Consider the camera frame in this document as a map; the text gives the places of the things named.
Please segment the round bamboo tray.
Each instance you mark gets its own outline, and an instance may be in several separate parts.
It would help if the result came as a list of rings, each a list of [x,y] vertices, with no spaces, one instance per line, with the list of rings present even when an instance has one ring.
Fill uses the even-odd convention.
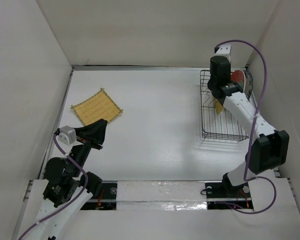
[[[224,107],[216,98],[214,99],[214,108],[217,115],[219,115],[224,110]]]

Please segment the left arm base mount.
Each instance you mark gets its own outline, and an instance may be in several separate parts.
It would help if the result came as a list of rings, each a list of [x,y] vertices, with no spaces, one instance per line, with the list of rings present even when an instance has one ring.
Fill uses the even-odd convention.
[[[82,207],[82,211],[111,211],[117,209],[117,181],[104,181],[97,195],[89,199]]]

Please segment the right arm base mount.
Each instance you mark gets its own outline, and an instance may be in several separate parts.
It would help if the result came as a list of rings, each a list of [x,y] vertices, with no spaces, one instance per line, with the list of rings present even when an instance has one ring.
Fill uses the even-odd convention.
[[[232,186],[226,174],[222,176],[221,181],[205,182],[200,194],[206,197],[209,210],[254,208],[249,184],[245,182]]]

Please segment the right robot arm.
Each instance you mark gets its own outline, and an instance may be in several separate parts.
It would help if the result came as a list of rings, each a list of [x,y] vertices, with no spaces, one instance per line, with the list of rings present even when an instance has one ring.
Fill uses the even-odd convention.
[[[231,64],[225,56],[210,59],[208,89],[249,136],[243,163],[222,177],[221,191],[232,197],[249,180],[286,162],[290,136],[269,124],[247,99],[241,86],[231,81]]]

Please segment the red teal floral plate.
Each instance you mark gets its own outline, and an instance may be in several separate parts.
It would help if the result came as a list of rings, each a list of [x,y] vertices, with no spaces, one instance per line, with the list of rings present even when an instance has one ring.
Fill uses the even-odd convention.
[[[237,83],[240,88],[244,91],[246,86],[245,73],[242,70],[235,70],[231,73],[230,79],[232,82]]]

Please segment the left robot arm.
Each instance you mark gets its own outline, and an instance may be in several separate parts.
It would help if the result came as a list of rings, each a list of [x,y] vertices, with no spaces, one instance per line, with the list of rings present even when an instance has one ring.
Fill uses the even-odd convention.
[[[99,119],[87,126],[64,126],[53,133],[53,142],[62,157],[46,163],[48,181],[34,223],[19,237],[21,240],[60,240],[72,219],[91,198],[102,191],[103,180],[83,169],[91,149],[101,150],[107,120]]]

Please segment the square bamboo tray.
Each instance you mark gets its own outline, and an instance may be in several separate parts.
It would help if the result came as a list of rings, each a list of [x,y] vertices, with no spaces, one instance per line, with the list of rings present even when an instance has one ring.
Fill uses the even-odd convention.
[[[100,119],[111,123],[123,113],[123,110],[112,100],[104,88],[83,102],[71,105],[70,108],[84,126]]]

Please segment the blue white floral plate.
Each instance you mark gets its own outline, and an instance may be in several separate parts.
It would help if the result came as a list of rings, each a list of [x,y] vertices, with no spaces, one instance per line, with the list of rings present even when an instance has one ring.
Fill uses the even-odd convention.
[[[244,93],[249,100],[252,95],[254,80],[252,74],[249,71],[244,70],[243,73],[245,77]]]

